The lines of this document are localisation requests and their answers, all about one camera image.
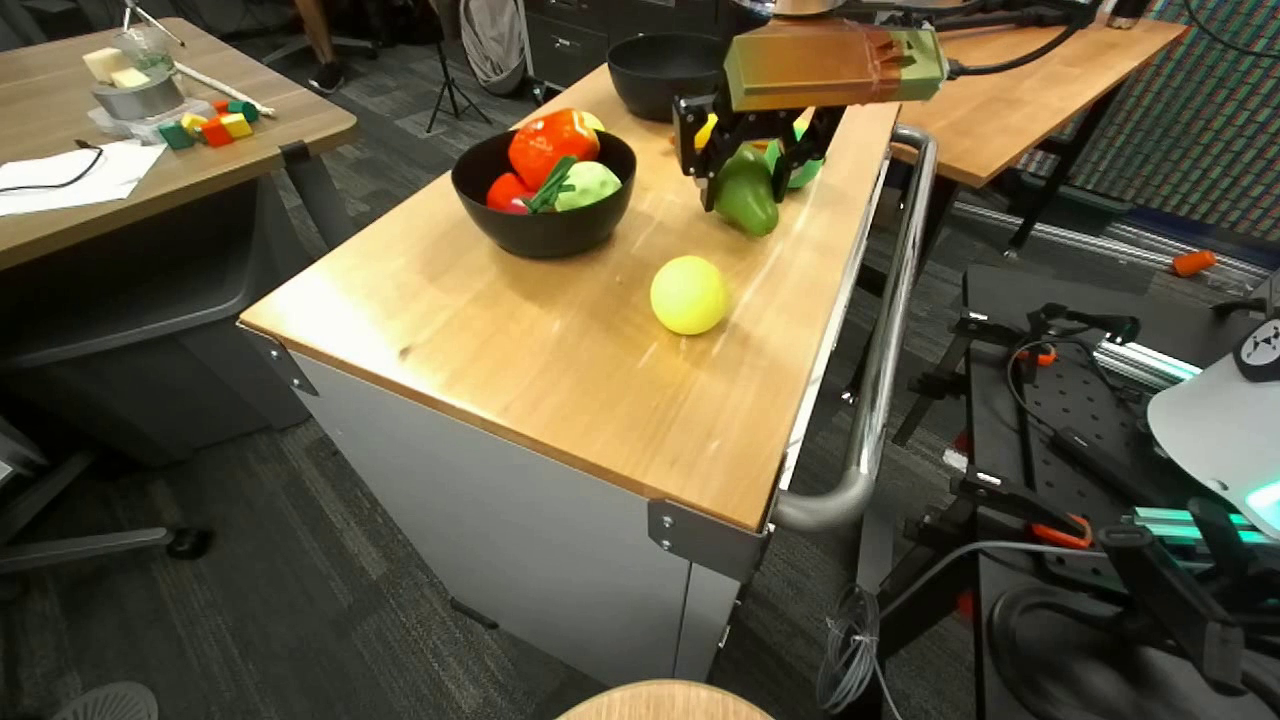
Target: red tomato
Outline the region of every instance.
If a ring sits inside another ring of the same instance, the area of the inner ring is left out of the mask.
[[[516,172],[502,172],[485,194],[485,204],[507,215],[528,215],[528,200],[533,200],[533,187],[526,187]]]
[[[526,180],[526,187],[536,194],[557,172],[557,166],[601,156],[597,132],[601,132],[601,121],[592,113],[560,109],[516,127],[507,143],[507,160]]]

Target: white paper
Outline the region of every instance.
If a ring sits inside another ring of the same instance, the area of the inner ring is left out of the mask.
[[[105,156],[97,166],[93,166],[93,150],[0,166],[0,215],[125,200],[163,154],[163,143],[139,143],[139,142],[120,142],[102,150]],[[27,194],[19,187],[19,183],[65,183],[72,176],[80,180],[67,187],[27,187]]]

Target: red bell pepper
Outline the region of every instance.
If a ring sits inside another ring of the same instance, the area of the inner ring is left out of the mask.
[[[601,156],[601,121],[592,113],[560,109],[542,121],[516,127],[507,143],[507,160],[526,187],[543,187],[543,180],[563,160],[592,160]]]

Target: black bowl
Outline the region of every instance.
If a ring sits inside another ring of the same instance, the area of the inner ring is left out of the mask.
[[[631,38],[610,50],[610,76],[631,118],[669,124],[675,97],[726,92],[726,41]]]
[[[466,200],[467,215],[511,257],[528,259],[563,259],[580,257],[588,247],[601,247],[617,222],[629,212],[631,200],[631,180],[635,180],[635,154],[621,142],[601,132],[601,166],[610,166],[624,187],[614,194],[601,204],[577,207],[577,212],[550,212],[550,215],[507,215],[494,212],[485,204],[490,183],[507,172],[507,143],[511,132],[490,138],[474,143],[457,166],[451,166],[451,187]]]

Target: wall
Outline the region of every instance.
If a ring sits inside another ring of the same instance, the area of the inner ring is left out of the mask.
[[[1280,0],[1198,0],[1201,27],[1137,76],[1078,166],[1074,183],[1280,247]]]

